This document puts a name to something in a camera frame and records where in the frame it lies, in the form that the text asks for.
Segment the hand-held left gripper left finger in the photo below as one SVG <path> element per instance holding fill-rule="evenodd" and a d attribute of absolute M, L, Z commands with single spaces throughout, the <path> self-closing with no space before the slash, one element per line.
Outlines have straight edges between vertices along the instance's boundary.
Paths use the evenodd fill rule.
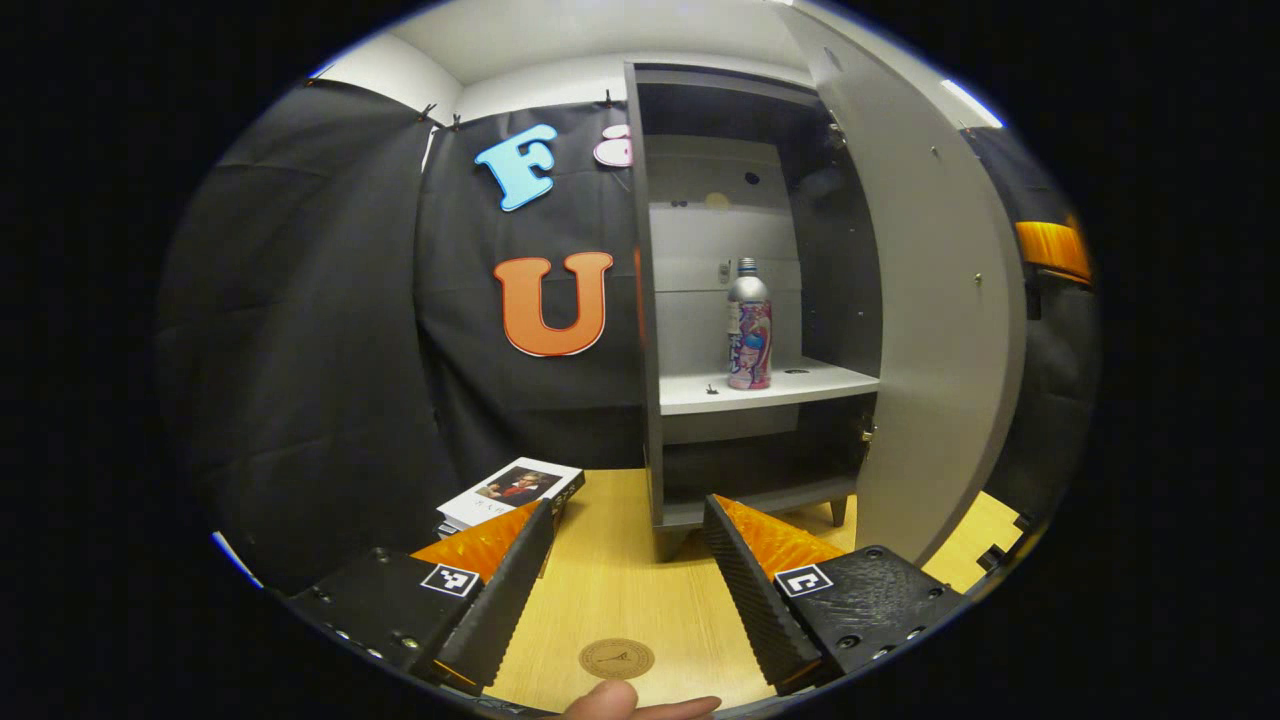
<path fill-rule="evenodd" d="M 371 550 L 284 602 L 398 673 L 479 697 L 554 538 L 554 503 L 539 500 L 415 553 Z"/>

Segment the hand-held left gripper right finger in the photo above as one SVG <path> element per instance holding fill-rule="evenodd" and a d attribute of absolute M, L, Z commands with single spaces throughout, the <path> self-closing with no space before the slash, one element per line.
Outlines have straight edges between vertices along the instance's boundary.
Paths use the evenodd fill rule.
<path fill-rule="evenodd" d="M 883 546 L 842 551 L 719 495 L 705 498 L 703 530 L 780 696 L 882 664 L 972 603 Z"/>

